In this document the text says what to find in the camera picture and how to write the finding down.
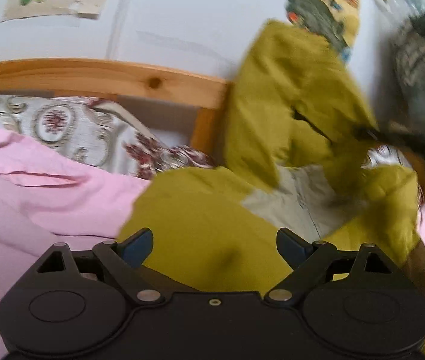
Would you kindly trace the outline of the white wall pipe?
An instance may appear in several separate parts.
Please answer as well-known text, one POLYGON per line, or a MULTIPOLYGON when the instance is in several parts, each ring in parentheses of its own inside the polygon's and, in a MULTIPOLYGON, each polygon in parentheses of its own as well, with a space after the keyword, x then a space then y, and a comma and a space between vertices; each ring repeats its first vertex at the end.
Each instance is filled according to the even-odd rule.
POLYGON ((112 20, 105 59, 115 60, 121 41, 121 33, 129 11, 130 0, 119 0, 112 20))

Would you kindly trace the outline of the floral satin pillow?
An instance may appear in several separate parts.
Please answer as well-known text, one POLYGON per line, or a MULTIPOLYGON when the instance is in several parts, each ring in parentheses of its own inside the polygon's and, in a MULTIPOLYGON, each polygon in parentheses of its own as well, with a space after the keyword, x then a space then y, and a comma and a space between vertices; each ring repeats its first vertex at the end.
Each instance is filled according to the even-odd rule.
POLYGON ((0 94, 0 129, 31 137, 81 164, 144 180, 183 167, 213 167, 203 152, 164 144, 125 108, 96 97, 0 94))

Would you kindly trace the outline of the pink bed sheet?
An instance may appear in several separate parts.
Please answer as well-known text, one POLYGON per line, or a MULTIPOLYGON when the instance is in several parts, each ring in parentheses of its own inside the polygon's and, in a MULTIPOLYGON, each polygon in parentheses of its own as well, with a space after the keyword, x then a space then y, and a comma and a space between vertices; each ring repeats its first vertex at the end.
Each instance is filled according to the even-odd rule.
POLYGON ((148 267, 196 289, 265 291, 288 267, 277 226, 245 206, 252 191, 225 168, 112 174, 0 130, 0 299, 52 244, 83 250, 142 227, 155 237, 148 267))

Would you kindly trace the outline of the landscape painting poster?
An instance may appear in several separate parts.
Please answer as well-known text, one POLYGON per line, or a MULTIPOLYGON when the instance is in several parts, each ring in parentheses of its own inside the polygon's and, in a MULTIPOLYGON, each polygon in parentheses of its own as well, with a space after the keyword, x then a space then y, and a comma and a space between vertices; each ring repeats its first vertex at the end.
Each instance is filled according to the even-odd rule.
POLYGON ((360 0, 286 0, 288 20, 327 39, 346 63, 359 29, 360 0))

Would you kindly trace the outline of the wooden bed frame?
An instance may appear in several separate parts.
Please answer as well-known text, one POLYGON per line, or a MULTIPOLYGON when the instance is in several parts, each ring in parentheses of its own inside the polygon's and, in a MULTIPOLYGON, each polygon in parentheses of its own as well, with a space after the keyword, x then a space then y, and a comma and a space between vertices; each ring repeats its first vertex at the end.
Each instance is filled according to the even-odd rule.
POLYGON ((231 82, 167 67, 90 58, 0 62, 0 93, 144 98, 197 107, 189 146, 214 155, 231 82))

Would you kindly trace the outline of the beige olive brown hooded jacket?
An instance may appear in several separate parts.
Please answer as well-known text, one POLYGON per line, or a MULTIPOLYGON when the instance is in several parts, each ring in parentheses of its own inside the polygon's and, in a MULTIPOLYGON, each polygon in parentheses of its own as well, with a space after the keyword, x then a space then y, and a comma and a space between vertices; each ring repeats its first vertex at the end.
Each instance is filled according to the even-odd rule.
POLYGON ((271 20, 232 88, 218 166, 158 174, 119 237, 150 228, 147 266, 208 292, 265 292, 286 278, 280 228, 341 250, 371 242, 425 295, 417 177, 356 141, 361 124, 375 118, 327 41, 271 20))

